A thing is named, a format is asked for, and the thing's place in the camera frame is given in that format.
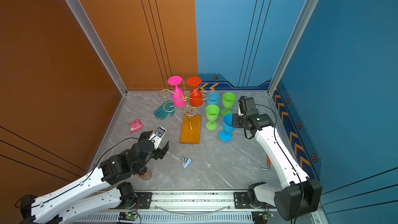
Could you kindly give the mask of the green wine glass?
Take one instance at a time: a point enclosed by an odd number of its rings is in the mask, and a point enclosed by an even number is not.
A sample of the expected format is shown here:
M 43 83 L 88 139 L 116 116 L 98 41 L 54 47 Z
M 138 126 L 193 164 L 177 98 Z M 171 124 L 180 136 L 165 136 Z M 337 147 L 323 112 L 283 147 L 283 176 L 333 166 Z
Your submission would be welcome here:
M 231 114 L 230 108 L 234 105 L 236 96 L 232 92 L 226 92 L 222 96 L 222 104 L 224 109 L 221 111 L 222 116 Z
M 218 127 L 217 119 L 220 114 L 220 108 L 217 105 L 210 104 L 206 107 L 206 118 L 208 122 L 206 127 L 209 130 L 215 130 Z

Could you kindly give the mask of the green wine glass front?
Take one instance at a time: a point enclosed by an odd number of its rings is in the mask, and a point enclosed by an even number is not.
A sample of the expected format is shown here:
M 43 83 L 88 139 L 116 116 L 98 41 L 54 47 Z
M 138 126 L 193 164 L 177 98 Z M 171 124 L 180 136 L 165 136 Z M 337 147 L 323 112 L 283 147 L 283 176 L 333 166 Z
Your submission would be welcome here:
M 217 119 L 220 114 L 220 108 L 217 105 L 210 104 L 206 107 L 206 118 L 208 122 L 206 127 L 209 130 L 215 130 L 218 127 Z

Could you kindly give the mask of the light blue wine glass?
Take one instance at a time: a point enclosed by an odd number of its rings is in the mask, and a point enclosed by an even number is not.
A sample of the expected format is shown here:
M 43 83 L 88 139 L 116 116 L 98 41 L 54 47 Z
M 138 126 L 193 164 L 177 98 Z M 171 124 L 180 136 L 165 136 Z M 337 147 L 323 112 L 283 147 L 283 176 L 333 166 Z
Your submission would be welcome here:
M 208 98 L 207 98 L 207 104 L 208 105 L 219 105 L 219 101 L 220 101 L 220 95 L 216 92 L 210 92 L 208 94 Z

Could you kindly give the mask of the red wine glass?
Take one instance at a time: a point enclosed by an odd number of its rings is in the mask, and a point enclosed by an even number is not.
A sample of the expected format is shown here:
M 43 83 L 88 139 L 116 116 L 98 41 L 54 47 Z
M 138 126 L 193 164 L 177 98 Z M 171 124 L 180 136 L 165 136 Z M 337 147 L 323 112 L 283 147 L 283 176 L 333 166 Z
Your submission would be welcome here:
M 193 107 L 202 106 L 203 105 L 203 94 L 200 90 L 200 85 L 202 84 L 201 79 L 197 76 L 190 77 L 187 80 L 187 84 L 189 86 L 193 87 L 193 89 L 190 91 L 190 94 L 189 94 L 190 104 Z

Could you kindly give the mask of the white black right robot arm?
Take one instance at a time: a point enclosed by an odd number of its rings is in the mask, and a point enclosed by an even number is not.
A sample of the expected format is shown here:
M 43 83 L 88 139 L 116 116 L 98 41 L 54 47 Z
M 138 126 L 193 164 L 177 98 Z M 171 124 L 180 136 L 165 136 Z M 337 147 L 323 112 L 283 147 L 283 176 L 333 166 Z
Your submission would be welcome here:
M 280 181 L 280 187 L 267 183 L 249 186 L 248 197 L 252 206 L 275 206 L 286 221 L 318 210 L 322 193 L 320 181 L 311 179 L 298 165 L 279 137 L 276 124 L 269 115 L 246 117 L 243 114 L 233 114 L 232 126 L 251 132 L 252 137 L 265 150 Z

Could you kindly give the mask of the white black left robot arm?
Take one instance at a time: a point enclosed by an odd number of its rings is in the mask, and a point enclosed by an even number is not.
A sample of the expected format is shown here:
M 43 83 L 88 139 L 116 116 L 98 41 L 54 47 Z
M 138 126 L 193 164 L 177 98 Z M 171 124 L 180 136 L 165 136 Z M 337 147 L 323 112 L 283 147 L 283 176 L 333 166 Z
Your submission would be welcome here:
M 110 208 L 129 208 L 137 201 L 133 175 L 147 176 L 151 159 L 163 159 L 169 144 L 160 147 L 166 130 L 143 132 L 130 149 L 113 155 L 91 172 L 47 195 L 26 195 L 20 200 L 24 224 L 70 224 L 81 217 Z

